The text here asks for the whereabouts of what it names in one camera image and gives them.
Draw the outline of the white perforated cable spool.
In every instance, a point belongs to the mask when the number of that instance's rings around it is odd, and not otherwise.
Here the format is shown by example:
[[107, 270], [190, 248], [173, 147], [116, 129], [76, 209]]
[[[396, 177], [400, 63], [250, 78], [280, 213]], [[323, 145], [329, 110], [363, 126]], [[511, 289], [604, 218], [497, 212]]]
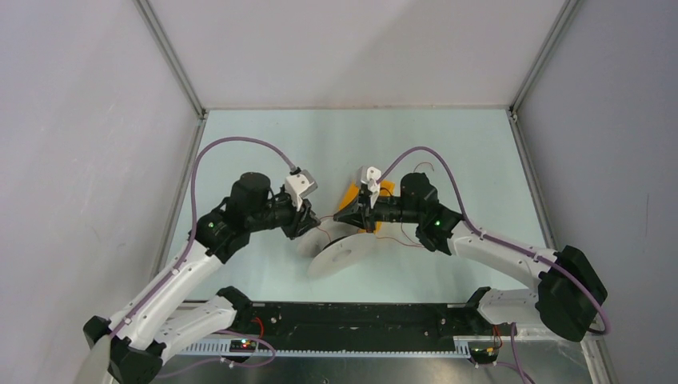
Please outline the white perforated cable spool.
[[297, 252], [310, 260], [307, 275], [319, 279], [357, 264], [376, 249], [376, 244], [375, 234], [344, 223], [325, 222], [301, 237]]

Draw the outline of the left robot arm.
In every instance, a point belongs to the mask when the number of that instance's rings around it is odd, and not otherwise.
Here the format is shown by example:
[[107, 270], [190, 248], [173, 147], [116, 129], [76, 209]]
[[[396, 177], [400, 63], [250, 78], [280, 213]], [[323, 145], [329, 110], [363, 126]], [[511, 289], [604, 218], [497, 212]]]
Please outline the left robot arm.
[[75, 381], [149, 383], [172, 357], [205, 336], [227, 328], [238, 334], [247, 331], [252, 310], [223, 294], [186, 314], [172, 314], [248, 245], [251, 234], [280, 228], [295, 239], [318, 226], [307, 199], [316, 188], [306, 170], [287, 176], [278, 193], [264, 174], [244, 173], [229, 196], [194, 222], [181, 253], [125, 309], [109, 318], [93, 316], [84, 325], [90, 353]]

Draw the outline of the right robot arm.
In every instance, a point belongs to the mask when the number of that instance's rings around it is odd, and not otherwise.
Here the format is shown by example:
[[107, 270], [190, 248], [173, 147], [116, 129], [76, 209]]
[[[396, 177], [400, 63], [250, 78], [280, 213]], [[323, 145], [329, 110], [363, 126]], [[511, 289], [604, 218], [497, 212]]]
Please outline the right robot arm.
[[495, 310], [487, 302], [468, 308], [465, 324], [474, 334], [532, 319], [570, 342], [580, 342], [592, 331], [608, 292], [583, 251], [515, 244], [474, 230], [462, 214], [440, 203], [436, 187], [422, 173], [406, 174], [396, 196], [382, 196], [378, 189], [374, 180], [362, 184], [333, 220], [367, 232], [374, 232], [379, 222], [413, 224], [425, 249], [479, 262], [525, 285], [514, 295], [521, 303]]

